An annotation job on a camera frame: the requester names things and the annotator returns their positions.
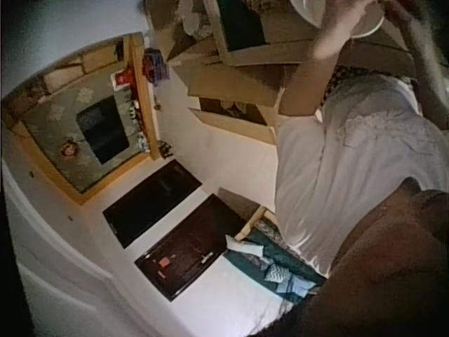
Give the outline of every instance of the bed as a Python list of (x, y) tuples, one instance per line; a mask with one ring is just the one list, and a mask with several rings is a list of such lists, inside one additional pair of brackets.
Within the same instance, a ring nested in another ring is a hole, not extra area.
[(244, 240), (245, 242), (263, 246), (263, 259), (261, 260), (257, 256), (229, 249), (223, 256), (255, 282), (291, 303), (300, 303), (303, 296), (289, 291), (285, 293), (277, 292), (276, 290), (279, 289), (278, 284), (266, 280), (267, 268), (264, 266), (264, 259), (272, 260), (273, 264), (286, 268), (291, 274), (311, 281), (317, 286), (321, 286), (326, 280), (326, 278), (317, 274), (296, 252), (287, 246), (282, 240), (279, 229), (277, 228), (275, 215), (265, 207), (259, 207), (242, 231), (234, 238), (238, 242)]

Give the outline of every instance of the pillow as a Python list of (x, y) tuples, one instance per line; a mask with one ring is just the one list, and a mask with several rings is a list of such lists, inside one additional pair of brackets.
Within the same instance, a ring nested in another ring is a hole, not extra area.
[(264, 247), (259, 244), (253, 244), (251, 242), (238, 242), (235, 238), (226, 235), (227, 248), (231, 251), (238, 251), (240, 253), (247, 253), (251, 255), (256, 255), (258, 257), (263, 257)]
[(316, 286), (315, 282), (307, 281), (301, 276), (292, 274), (286, 278), (276, 288), (277, 293), (296, 293), (300, 297), (306, 297), (309, 290)]
[(265, 281), (281, 283), (285, 279), (290, 278), (290, 270), (284, 267), (279, 267), (278, 265), (271, 265), (265, 275)]

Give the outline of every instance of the white wall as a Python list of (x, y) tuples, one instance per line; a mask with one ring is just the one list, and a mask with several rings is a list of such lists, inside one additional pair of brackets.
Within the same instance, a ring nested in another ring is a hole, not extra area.
[(274, 211), (275, 146), (201, 123), (187, 108), (198, 109), (198, 98), (187, 97), (186, 86), (172, 69), (170, 81), (163, 82), (156, 94), (162, 106), (158, 115), (162, 139), (207, 191), (223, 187)]
[(1, 137), (3, 160), (32, 207), (70, 246), (108, 270), (106, 260), (86, 229), (80, 206), (37, 168), (10, 131), (2, 128)]
[(52, 63), (96, 42), (146, 32), (141, 0), (4, 1), (1, 96)]

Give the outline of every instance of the hand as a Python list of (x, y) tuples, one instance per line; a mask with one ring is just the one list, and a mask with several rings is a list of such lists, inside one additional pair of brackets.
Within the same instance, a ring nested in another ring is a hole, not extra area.
[(311, 57), (322, 60), (337, 55), (351, 38), (352, 31), (374, 0), (326, 0), (321, 30)]
[(400, 29), (409, 48), (433, 43), (430, 15), (422, 0), (382, 0), (385, 17)]
[(321, 33), (346, 42), (374, 0), (326, 0)]

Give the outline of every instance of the person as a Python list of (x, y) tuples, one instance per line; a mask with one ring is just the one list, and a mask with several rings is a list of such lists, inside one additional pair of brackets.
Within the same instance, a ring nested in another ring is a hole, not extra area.
[(413, 56), (419, 105), (399, 79), (340, 84), (343, 46), (373, 0), (327, 0), (309, 57), (279, 106), (276, 217), (327, 281), (256, 336), (447, 336), (449, 101), (429, 12), (384, 0)]

